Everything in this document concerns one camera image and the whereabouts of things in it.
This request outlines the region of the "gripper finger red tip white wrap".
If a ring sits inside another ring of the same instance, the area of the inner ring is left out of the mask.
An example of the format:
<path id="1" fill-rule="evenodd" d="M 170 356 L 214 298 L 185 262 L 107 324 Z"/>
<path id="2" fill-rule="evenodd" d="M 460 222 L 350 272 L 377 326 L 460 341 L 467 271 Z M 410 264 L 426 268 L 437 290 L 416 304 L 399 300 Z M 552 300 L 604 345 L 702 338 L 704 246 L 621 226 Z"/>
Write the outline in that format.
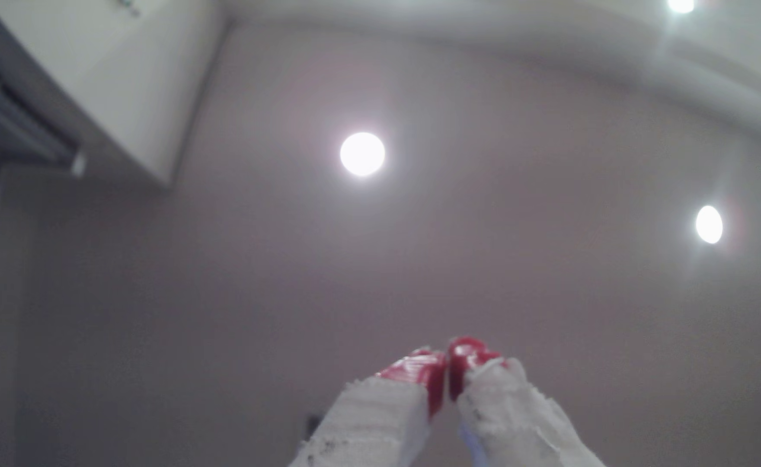
<path id="1" fill-rule="evenodd" d="M 345 386 L 290 466 L 411 466 L 441 409 L 448 358 L 419 348 Z"/>
<path id="2" fill-rule="evenodd" d="M 473 466 L 604 466 L 520 361 L 470 336 L 448 346 L 448 390 Z"/>

